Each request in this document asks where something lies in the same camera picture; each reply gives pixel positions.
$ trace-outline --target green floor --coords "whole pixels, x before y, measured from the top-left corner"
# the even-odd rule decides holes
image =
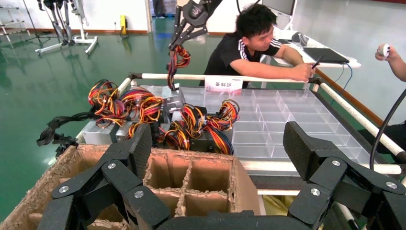
[[[89,89],[102,78],[120,84],[129,72],[166,72],[169,59],[167,45],[173,20],[157,19],[154,28],[156,33],[133,35],[127,39],[101,35],[98,46],[89,57],[83,46],[65,47],[39,57],[34,52],[39,48],[38,40],[27,43],[19,41],[18,36],[13,37],[12,50],[6,39],[1,38],[0,222],[55,162],[56,146],[38,147],[35,142],[47,122],[58,115],[89,110]],[[192,61],[178,73],[202,74],[220,40],[220,36],[202,36],[199,40],[185,43]],[[55,43],[56,39],[45,45]],[[140,80],[139,83],[164,85],[165,81]],[[193,86],[197,82],[181,81],[181,85]],[[269,84],[269,87],[291,88],[292,85]],[[356,128],[360,127],[349,120]],[[85,123],[69,123],[58,132],[75,136]]]

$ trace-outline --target black cable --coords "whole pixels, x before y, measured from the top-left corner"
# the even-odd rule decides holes
[[[236,1],[237,1],[237,9],[238,9],[238,12],[241,13],[240,4],[239,4],[238,0],[236,0]]]
[[[405,91],[403,91],[403,93],[397,99],[395,104],[392,106],[392,109],[389,111],[388,116],[386,116],[381,128],[379,129],[378,135],[376,135],[375,141],[373,142],[373,145],[372,145],[371,155],[369,158],[369,168],[372,170],[373,170],[373,162],[375,160],[375,153],[376,153],[376,149],[378,148],[379,140],[381,139],[381,136],[382,136],[383,132],[385,131],[386,126],[389,123],[389,120],[392,118],[396,109],[399,107],[400,103],[403,101],[403,99],[405,97],[406,97],[406,89],[405,89]]]
[[[52,119],[46,128],[40,135],[40,138],[36,141],[38,146],[47,145],[54,141],[54,144],[60,144],[64,141],[72,141],[72,137],[64,137],[63,134],[59,135],[55,133],[55,130],[62,125],[71,121],[84,121],[86,119],[96,118],[94,112],[84,112],[75,114],[73,116],[57,116]]]

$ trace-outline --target yellow cloth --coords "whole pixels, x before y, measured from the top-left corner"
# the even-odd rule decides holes
[[[264,206],[267,216],[287,216],[288,209],[293,200],[294,195],[263,195]]]

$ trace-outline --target white stripe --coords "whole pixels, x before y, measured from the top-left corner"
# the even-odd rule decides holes
[[[279,47],[281,47],[281,46],[282,46],[282,44],[277,43],[277,42],[274,42],[274,41],[271,41],[271,44],[272,44],[272,45],[275,45],[275,46],[279,46]]]
[[[280,43],[278,40],[276,40],[276,39],[274,39],[274,38],[272,39],[272,41],[275,42],[275,43],[277,43],[277,44],[279,44],[279,45],[282,45],[282,43]]]
[[[242,42],[242,39],[238,41],[238,50],[240,51],[241,59],[248,60],[247,55],[245,53],[245,44]]]
[[[276,48],[281,48],[281,46],[275,45],[275,44],[273,44],[273,43],[271,43],[271,46],[276,47]]]

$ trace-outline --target metal screw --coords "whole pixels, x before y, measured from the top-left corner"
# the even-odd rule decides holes
[[[320,191],[316,188],[312,188],[310,189],[310,192],[315,195],[315,196],[319,196],[320,195]]]
[[[134,196],[135,196],[136,198],[141,198],[143,195],[144,195],[144,192],[143,192],[143,191],[136,191],[136,192],[134,193]]]
[[[341,165],[341,163],[340,163],[339,161],[332,161],[332,163],[333,163],[335,166],[340,166],[340,165]]]
[[[111,164],[109,164],[109,166],[107,166],[107,168],[109,168],[109,169],[114,169],[114,168],[115,168],[115,164],[114,164],[114,163],[111,163]]]
[[[61,187],[61,188],[59,189],[59,192],[60,192],[60,193],[64,193],[64,192],[66,192],[67,190],[69,190],[69,187],[68,187],[68,186],[63,186],[63,187]]]
[[[386,185],[390,188],[397,189],[397,185],[392,182],[386,182]]]

